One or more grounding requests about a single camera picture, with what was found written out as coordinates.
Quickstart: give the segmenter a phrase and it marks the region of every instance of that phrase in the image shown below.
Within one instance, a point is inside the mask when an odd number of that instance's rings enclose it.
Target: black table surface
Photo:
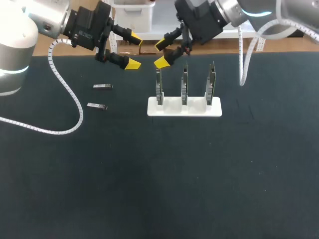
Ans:
[[[84,109],[54,136],[0,122],[1,239],[319,238],[319,54],[256,54],[247,83],[237,55],[185,57],[163,70],[166,96],[203,96],[215,61],[220,118],[151,118],[156,57],[123,71],[55,57]],[[96,92],[93,84],[114,84]],[[0,116],[50,130],[78,121],[45,57],[34,57]]]

